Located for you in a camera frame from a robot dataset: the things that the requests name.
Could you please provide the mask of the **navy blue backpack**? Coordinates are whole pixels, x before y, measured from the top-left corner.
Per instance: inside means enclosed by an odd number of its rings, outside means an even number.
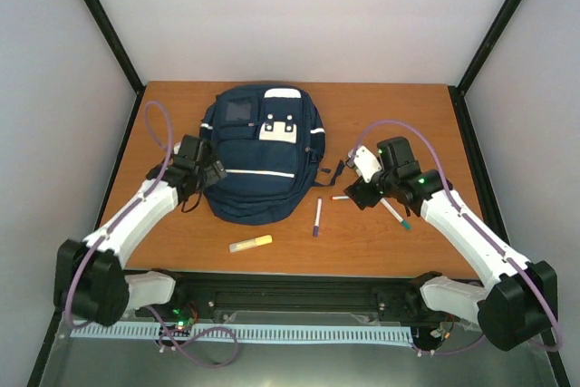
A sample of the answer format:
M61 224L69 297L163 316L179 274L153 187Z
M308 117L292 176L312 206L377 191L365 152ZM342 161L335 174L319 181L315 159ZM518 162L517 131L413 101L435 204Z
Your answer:
M212 213L229 223L263 226L288 218L323 172L321 115L294 86L255 83L220 93L199 135L216 146L226 172L203 194Z

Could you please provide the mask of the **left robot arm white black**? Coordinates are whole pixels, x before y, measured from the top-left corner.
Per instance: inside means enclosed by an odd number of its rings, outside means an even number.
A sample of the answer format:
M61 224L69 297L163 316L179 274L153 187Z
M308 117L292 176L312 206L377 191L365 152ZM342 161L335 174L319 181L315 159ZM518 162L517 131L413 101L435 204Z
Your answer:
M58 249L53 289L56 307L75 327L111 326L146 305L168 316L187 310L189 295L169 273L129 275L125 266L151 230L189 197L226 177L216 145L186 135L150 170L136 194L108 222L81 241L68 239Z

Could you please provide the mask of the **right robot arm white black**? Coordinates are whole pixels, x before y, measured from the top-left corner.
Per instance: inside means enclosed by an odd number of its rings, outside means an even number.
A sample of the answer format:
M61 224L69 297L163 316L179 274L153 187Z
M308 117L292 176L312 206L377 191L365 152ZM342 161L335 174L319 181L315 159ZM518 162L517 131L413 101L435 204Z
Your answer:
M440 273L416 277L414 316L445 312L477 325L499 350L509 351L551 328L557 315L557 275L546 261L531 262L473 213L436 169L422 171L403 137L384 140L372 154L358 146L347 166L358 178L345 194L359 209L393 198L437 229L468 261L480 285Z

